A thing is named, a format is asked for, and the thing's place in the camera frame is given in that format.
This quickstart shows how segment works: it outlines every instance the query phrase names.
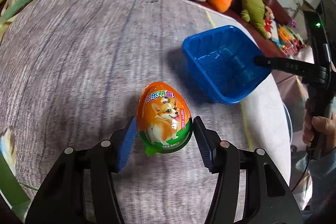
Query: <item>human hand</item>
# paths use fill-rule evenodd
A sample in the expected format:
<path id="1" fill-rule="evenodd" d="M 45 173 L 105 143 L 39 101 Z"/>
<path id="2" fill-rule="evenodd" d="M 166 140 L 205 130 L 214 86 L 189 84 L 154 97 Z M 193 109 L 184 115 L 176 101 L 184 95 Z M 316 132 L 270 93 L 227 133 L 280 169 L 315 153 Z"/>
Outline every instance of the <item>human hand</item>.
<path id="1" fill-rule="evenodd" d="M 310 115 L 310 103 L 309 99 L 305 104 L 305 114 L 303 119 L 303 142 L 310 146 L 311 141 L 314 138 L 314 133 L 312 131 L 312 126 L 316 131 L 325 134 L 326 142 L 323 149 L 323 154 L 329 153 L 336 147 L 336 115 L 333 112 L 331 119 L 324 117 L 311 117 Z"/>

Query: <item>silver screw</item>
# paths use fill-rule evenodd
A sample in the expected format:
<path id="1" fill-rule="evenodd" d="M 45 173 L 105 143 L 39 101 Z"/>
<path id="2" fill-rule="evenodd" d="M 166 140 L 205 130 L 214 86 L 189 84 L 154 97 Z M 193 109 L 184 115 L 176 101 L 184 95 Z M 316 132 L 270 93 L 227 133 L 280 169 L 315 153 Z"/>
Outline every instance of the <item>silver screw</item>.
<path id="1" fill-rule="evenodd" d="M 110 144 L 111 144 L 111 142 L 108 141 L 108 140 L 104 140 L 104 141 L 102 141 L 102 142 L 100 143 L 100 145 L 101 145 L 102 147 L 108 147 L 108 146 L 110 146 Z"/>
<path id="2" fill-rule="evenodd" d="M 257 153 L 261 156 L 265 155 L 265 150 L 261 149 L 261 148 L 258 148 L 257 149 Z"/>
<path id="3" fill-rule="evenodd" d="M 72 147 L 67 147 L 67 148 L 64 150 L 64 153 L 65 153 L 65 154 L 71 154 L 73 151 L 74 151 L 74 149 L 73 149 Z"/>
<path id="4" fill-rule="evenodd" d="M 228 148 L 230 146 L 230 144 L 227 141 L 222 141 L 220 143 L 220 146 L 224 147 L 224 148 Z"/>

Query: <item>olive green plush toy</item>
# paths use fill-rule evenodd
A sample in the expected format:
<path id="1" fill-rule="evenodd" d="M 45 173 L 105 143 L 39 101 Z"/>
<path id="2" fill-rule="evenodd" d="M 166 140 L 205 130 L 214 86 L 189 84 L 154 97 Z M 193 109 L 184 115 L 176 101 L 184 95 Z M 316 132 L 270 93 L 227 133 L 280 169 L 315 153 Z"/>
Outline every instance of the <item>olive green plush toy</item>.
<path id="1" fill-rule="evenodd" d="M 264 27 L 265 5 L 263 0 L 241 0 L 243 10 L 241 18 L 250 22 L 265 38 L 270 38 Z"/>

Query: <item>blue plastic basket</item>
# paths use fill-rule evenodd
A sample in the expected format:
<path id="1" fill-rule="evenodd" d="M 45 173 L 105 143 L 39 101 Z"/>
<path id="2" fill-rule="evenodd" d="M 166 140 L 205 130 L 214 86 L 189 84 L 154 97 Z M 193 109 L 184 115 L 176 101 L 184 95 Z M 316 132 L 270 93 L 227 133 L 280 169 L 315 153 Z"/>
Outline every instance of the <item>blue plastic basket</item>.
<path id="1" fill-rule="evenodd" d="M 190 37 L 182 44 L 188 70 L 211 100 L 235 105 L 270 74 L 253 59 L 263 55 L 240 29 L 227 25 Z"/>

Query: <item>toy egg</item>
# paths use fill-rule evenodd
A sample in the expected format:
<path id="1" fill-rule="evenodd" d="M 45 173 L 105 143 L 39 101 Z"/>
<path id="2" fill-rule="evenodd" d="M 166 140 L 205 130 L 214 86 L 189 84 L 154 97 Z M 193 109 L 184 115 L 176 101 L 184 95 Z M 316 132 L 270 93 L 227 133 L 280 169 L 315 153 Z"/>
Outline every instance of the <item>toy egg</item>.
<path id="1" fill-rule="evenodd" d="M 142 93 L 137 125 L 145 153 L 172 153 L 182 149 L 192 135 L 192 118 L 184 99 L 171 86 L 155 82 Z"/>

